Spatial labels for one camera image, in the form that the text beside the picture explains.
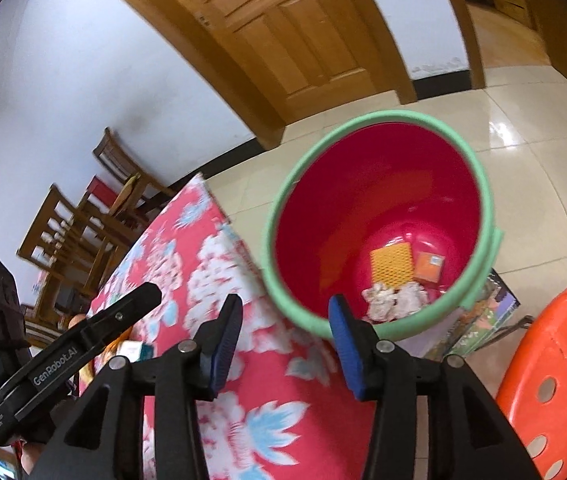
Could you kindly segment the person's left hand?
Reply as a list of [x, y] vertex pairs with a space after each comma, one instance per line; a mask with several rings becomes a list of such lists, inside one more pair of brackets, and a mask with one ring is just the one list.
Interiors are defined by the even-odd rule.
[[32, 472], [44, 449], [44, 444], [28, 443], [23, 440], [18, 440], [14, 444], [14, 450], [16, 451], [16, 455], [19, 459], [21, 469], [25, 474], [30, 474]]

